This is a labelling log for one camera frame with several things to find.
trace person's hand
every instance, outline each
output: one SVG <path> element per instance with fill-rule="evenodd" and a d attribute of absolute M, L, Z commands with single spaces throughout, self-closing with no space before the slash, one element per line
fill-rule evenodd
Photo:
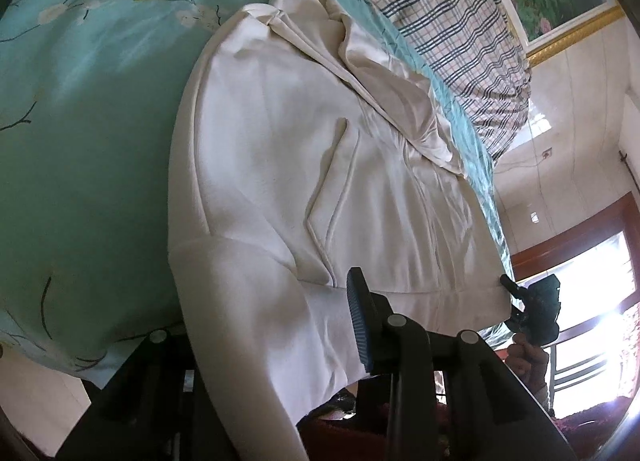
<path fill-rule="evenodd" d="M 541 347 L 532 346 L 523 333 L 513 336 L 513 344 L 507 348 L 507 367 L 520 378 L 531 394 L 537 393 L 545 384 L 549 355 Z"/>

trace plaid fabric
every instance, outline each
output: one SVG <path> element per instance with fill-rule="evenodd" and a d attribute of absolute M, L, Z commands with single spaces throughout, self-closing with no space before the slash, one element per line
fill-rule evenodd
<path fill-rule="evenodd" d="M 530 69 L 500 0 L 369 0 L 449 86 L 494 160 L 528 112 Z"/>

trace teal floral bedsheet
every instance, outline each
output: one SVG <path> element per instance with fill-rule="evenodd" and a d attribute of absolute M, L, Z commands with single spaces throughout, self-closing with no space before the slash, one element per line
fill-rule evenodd
<path fill-rule="evenodd" d="M 3 342 L 102 385 L 141 335 L 180 322 L 166 256 L 175 113 L 211 34 L 265 1 L 13 0 L 0 19 Z M 510 271 L 471 123 L 388 19 L 367 0 L 338 1 L 433 80 Z"/>

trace gold picture frame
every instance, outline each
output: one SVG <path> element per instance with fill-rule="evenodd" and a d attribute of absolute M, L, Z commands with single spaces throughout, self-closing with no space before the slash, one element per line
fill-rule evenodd
<path fill-rule="evenodd" d="M 594 34 L 598 30 L 601 30 L 612 22 L 616 22 L 624 16 L 624 10 L 619 4 L 616 4 L 616 6 L 611 7 L 609 10 L 599 13 L 595 17 L 582 22 L 564 34 L 558 35 L 548 41 L 544 46 L 527 52 L 529 63 L 532 67 L 537 66 L 561 51 L 566 50 L 569 46 L 580 42 L 584 38 L 589 37 L 591 34 Z"/>

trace white cloth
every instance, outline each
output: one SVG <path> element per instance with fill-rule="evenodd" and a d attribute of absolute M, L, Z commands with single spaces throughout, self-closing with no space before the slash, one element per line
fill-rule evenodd
<path fill-rule="evenodd" d="M 344 290 L 429 330 L 505 320 L 497 248 L 430 82 L 335 0 L 249 4 L 184 90 L 169 260 L 243 460 L 306 460 L 295 423 L 365 373 Z"/>

